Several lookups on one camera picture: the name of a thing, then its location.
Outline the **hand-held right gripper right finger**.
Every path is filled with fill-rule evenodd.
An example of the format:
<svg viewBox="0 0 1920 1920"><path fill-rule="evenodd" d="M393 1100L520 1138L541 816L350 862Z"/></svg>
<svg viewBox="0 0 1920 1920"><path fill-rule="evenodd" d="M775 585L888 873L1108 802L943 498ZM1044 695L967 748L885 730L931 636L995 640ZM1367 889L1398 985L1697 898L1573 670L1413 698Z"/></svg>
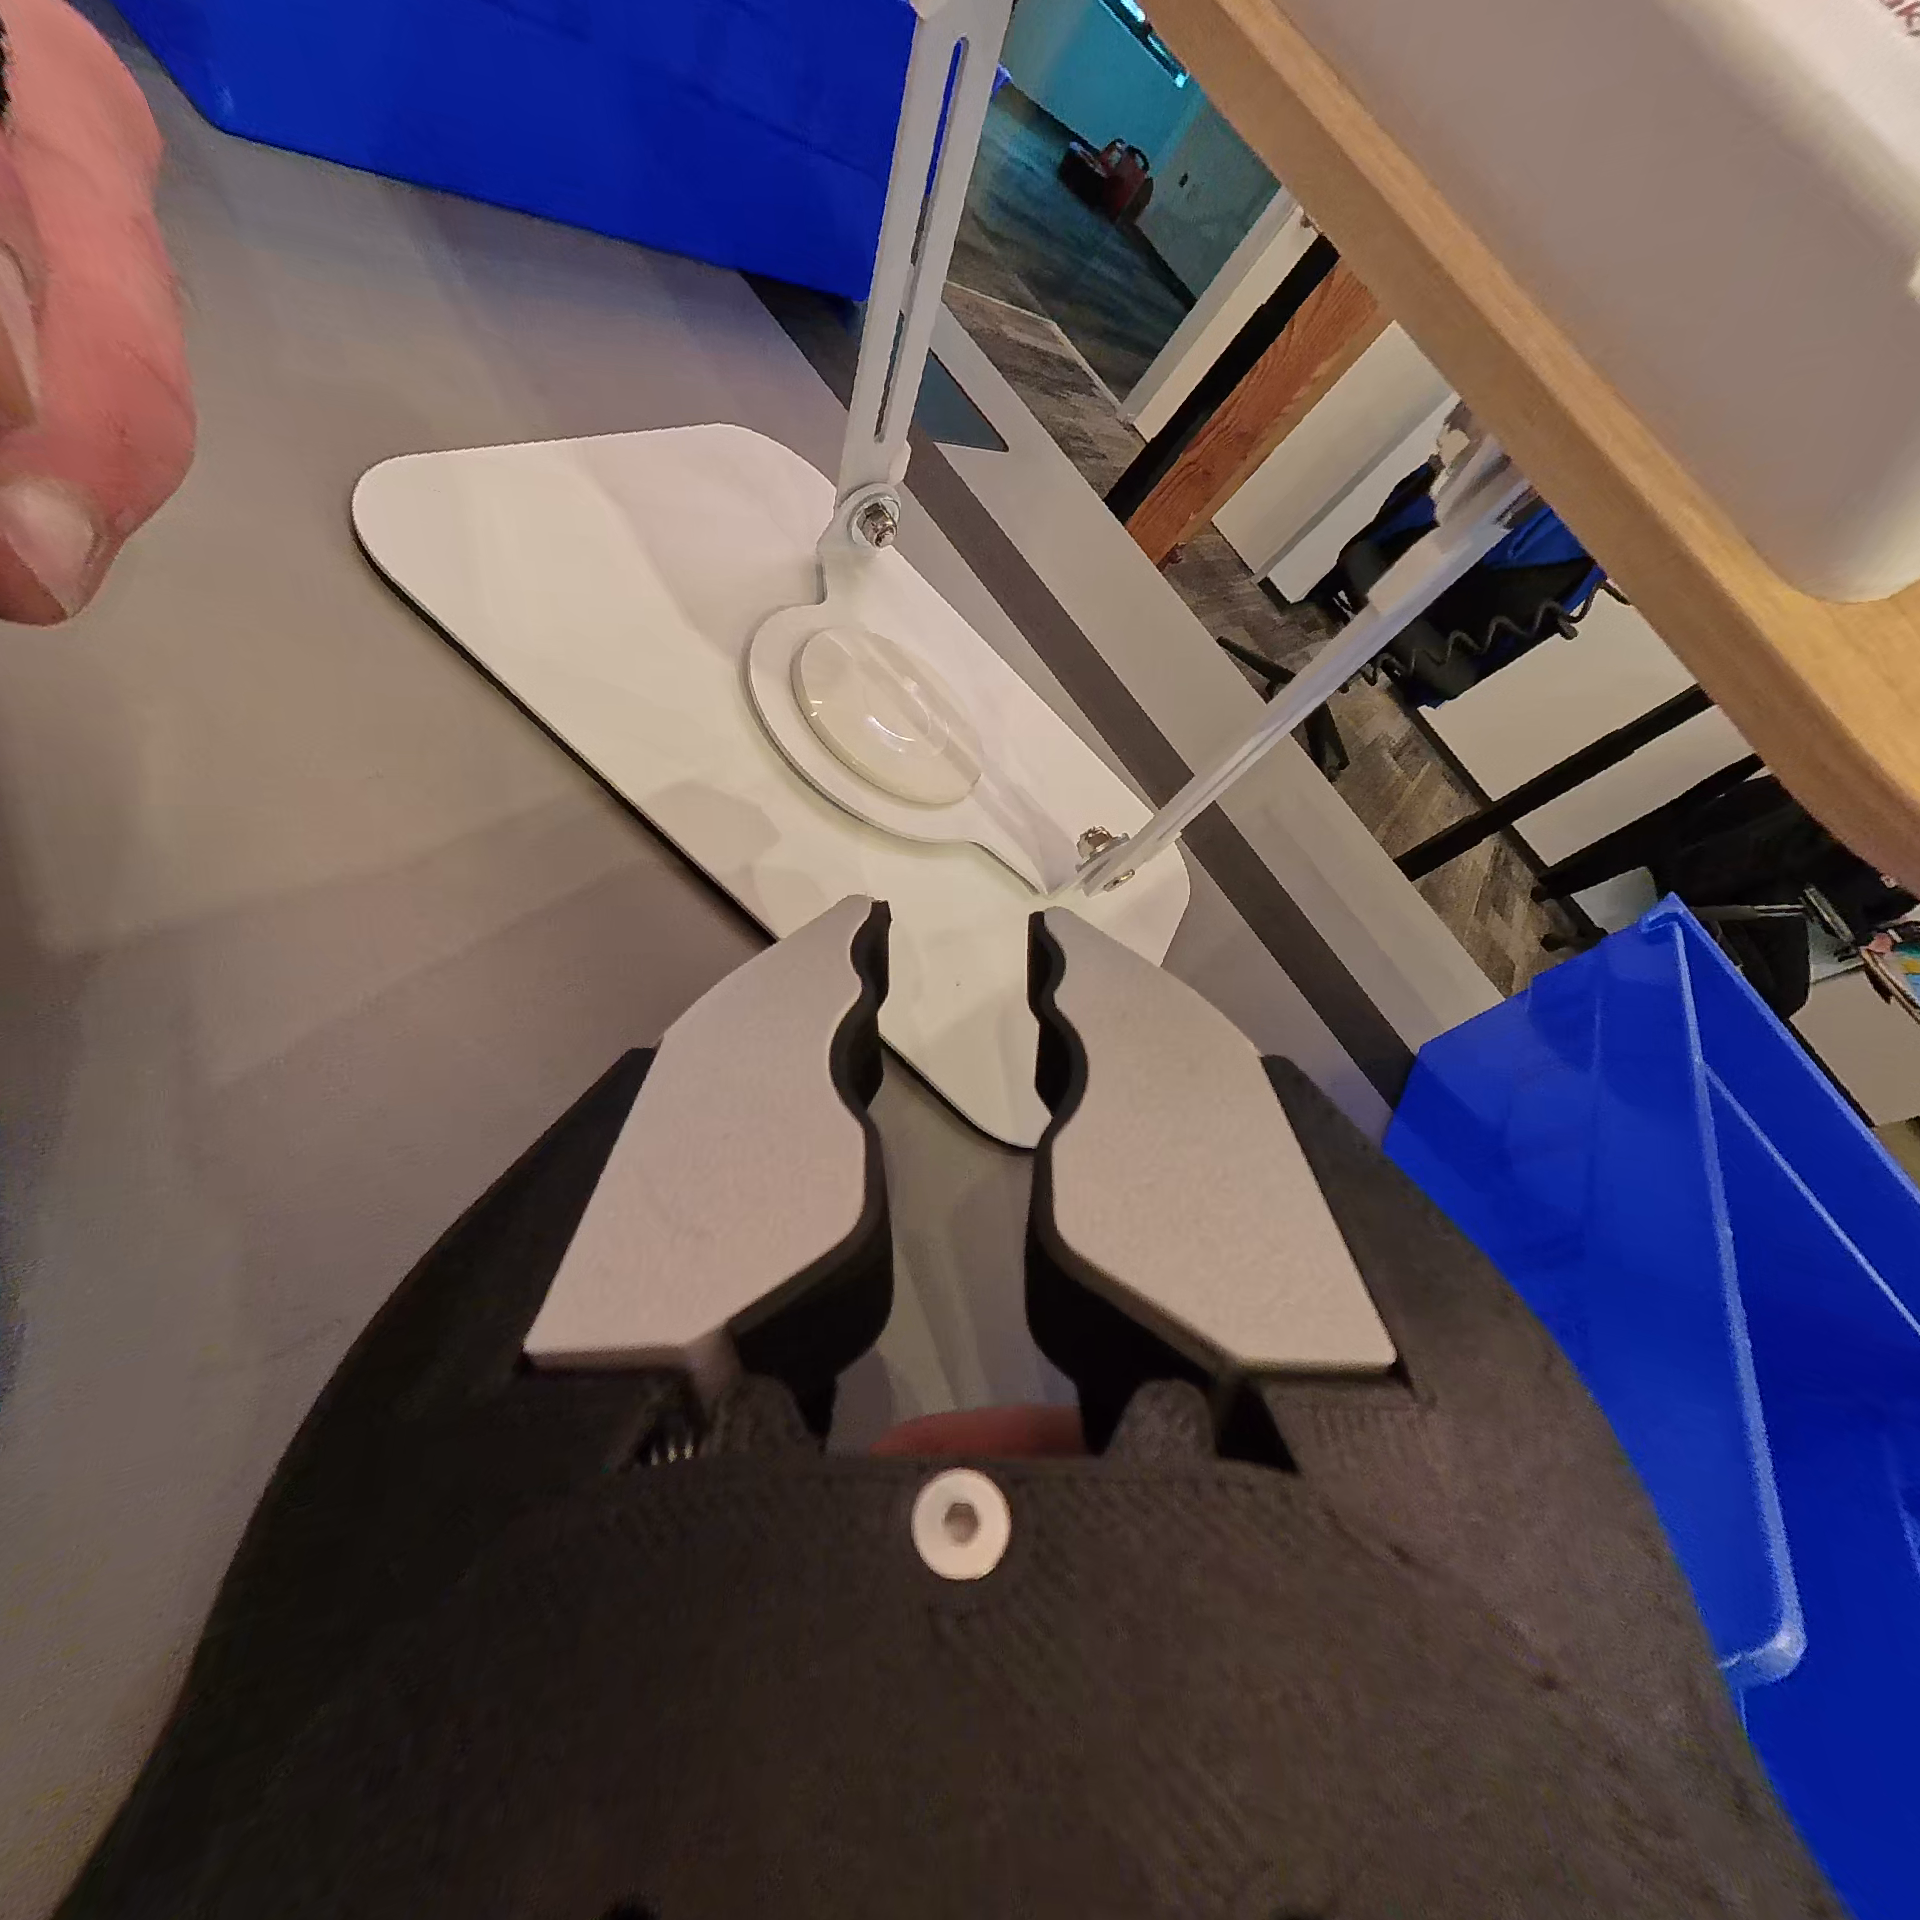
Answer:
<svg viewBox="0 0 1920 1920"><path fill-rule="evenodd" d="M1031 916L1027 992L1045 1110L1027 1326L1085 1442L1174 1383L1217 1449L1277 1449L1270 1383L1393 1380L1394 1336L1261 1048L1068 908Z"/></svg>

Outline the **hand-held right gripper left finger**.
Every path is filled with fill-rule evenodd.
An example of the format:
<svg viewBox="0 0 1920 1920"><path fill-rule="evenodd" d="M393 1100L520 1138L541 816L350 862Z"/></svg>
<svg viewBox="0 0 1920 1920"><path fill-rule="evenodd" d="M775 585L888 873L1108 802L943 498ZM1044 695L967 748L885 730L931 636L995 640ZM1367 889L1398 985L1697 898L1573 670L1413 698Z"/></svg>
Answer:
<svg viewBox="0 0 1920 1920"><path fill-rule="evenodd" d="M541 1378L771 1380L823 1442L894 1309L871 1103L891 908L853 895L661 1039L523 1336Z"/></svg>

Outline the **blue plastic bin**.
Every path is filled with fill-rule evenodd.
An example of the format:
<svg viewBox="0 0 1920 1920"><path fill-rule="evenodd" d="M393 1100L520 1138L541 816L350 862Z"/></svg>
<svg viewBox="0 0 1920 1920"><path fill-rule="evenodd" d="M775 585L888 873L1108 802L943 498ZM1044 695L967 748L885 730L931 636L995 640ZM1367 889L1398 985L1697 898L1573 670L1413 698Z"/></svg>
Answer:
<svg viewBox="0 0 1920 1920"><path fill-rule="evenodd" d="M868 295L910 3L120 3L224 132Z"/></svg>
<svg viewBox="0 0 1920 1920"><path fill-rule="evenodd" d="M1611 1420L1840 1899L1914 1916L1914 1182L1680 900L1433 1039L1387 1150Z"/></svg>

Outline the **grey desk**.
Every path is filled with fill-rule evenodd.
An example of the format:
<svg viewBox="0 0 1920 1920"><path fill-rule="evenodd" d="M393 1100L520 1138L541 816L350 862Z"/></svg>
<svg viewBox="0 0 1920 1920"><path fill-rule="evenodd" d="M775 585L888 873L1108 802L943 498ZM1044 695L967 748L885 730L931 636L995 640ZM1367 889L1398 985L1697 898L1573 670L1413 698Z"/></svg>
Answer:
<svg viewBox="0 0 1920 1920"><path fill-rule="evenodd" d="M368 568L380 460L733 419L833 465L833 299L211 128L163 139L197 463L3 632L3 1913L174 1702L415 1259L757 928Z"/></svg>

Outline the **person's left hand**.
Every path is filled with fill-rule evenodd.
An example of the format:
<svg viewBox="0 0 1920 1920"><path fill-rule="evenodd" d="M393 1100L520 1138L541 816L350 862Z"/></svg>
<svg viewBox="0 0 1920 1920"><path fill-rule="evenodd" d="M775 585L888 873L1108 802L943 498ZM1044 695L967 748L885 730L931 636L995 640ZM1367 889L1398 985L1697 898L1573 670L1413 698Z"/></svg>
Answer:
<svg viewBox="0 0 1920 1920"><path fill-rule="evenodd" d="M141 82L73 3L3 6L3 620L81 615L197 450Z"/></svg>

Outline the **white office table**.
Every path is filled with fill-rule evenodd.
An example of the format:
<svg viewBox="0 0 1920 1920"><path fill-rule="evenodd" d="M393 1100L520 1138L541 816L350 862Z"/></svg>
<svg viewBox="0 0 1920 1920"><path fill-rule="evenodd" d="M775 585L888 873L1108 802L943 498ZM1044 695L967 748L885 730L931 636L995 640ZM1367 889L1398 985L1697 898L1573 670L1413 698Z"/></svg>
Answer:
<svg viewBox="0 0 1920 1920"><path fill-rule="evenodd" d="M1573 640L1535 646L1414 722L1470 796L1470 813L1401 853L1414 880L1501 840L1544 873L1661 805L1763 768L1647 618L1614 598Z"/></svg>

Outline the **black office chair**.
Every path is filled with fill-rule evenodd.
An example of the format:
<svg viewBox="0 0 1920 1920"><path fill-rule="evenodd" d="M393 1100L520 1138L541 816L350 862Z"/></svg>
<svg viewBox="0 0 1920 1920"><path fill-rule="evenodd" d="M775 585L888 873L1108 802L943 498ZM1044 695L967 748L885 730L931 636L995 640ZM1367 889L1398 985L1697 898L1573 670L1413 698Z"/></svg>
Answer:
<svg viewBox="0 0 1920 1920"><path fill-rule="evenodd" d="M1334 692L1353 682L1495 550L1528 502L1531 488L1513 453L1497 440L1485 440L1435 485L1433 529L1363 588L1354 618L1327 636L1310 662L1281 668L1281 659L1251 646L1233 646L1234 662L1254 676L1270 708L1284 708L1284 719L1263 719L1251 743L1234 750L1234 765L1223 779L1240 779L1251 763L1271 750L1281 735L1300 729L1327 708Z"/></svg>

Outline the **white metal stand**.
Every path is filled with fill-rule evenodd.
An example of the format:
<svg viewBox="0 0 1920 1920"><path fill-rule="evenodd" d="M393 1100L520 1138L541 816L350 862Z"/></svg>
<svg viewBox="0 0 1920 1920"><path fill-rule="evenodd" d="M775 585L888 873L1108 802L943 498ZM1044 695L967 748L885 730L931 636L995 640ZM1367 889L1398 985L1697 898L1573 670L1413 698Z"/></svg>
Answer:
<svg viewBox="0 0 1920 1920"><path fill-rule="evenodd" d="M1027 920L1068 906L1161 962L1193 898L1174 846L1284 708L1147 810L900 553L910 426L1011 12L915 3L833 483L697 423L385 460L353 520L398 595L770 935L888 900L884 1039L1031 1149Z"/></svg>

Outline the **blue chair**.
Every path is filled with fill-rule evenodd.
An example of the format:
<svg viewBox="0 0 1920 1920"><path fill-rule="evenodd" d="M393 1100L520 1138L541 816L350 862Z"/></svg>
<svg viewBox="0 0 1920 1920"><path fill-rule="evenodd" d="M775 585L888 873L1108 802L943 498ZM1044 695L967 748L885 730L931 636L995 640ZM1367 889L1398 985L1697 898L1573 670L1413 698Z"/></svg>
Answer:
<svg viewBox="0 0 1920 1920"><path fill-rule="evenodd" d="M1535 505L1387 646L1380 668L1410 706L1440 708L1547 640L1573 640L1603 588L1573 529Z"/></svg>

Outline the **brown wooden panel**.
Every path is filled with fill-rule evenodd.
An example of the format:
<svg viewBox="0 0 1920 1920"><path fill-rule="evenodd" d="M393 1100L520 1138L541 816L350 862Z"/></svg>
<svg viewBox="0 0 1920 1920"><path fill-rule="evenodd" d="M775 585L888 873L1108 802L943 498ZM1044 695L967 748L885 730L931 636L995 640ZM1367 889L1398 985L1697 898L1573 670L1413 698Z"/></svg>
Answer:
<svg viewBox="0 0 1920 1920"><path fill-rule="evenodd" d="M1373 289L1318 238L1107 492L1144 553L1165 565L1204 532L1387 326Z"/></svg>

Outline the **red bag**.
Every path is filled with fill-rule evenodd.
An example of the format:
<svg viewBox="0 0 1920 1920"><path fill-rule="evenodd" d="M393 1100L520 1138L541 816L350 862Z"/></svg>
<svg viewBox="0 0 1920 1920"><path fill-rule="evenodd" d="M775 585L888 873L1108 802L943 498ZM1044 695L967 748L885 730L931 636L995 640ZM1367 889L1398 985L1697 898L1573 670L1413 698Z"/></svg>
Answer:
<svg viewBox="0 0 1920 1920"><path fill-rule="evenodd" d="M1068 139L1058 179L1095 213L1125 223L1151 203L1151 158L1125 139L1113 139L1103 148L1074 136Z"/></svg>

